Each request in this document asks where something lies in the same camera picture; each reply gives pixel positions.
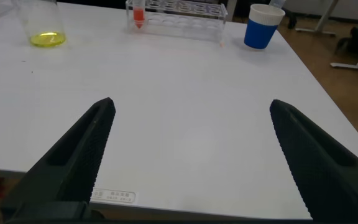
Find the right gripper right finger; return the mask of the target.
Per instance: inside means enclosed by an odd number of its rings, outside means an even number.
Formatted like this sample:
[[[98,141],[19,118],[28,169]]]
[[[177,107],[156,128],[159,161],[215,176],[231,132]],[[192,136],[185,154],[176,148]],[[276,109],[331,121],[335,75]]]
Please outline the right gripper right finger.
[[[273,100],[282,152],[314,221],[358,221],[358,157],[294,106]]]

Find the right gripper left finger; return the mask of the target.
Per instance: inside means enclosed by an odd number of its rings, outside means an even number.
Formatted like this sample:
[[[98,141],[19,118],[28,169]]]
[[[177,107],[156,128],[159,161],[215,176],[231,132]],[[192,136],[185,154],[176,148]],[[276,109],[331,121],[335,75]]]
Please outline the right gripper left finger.
[[[87,220],[116,109],[110,98],[89,110],[37,161],[4,197],[5,220]]]

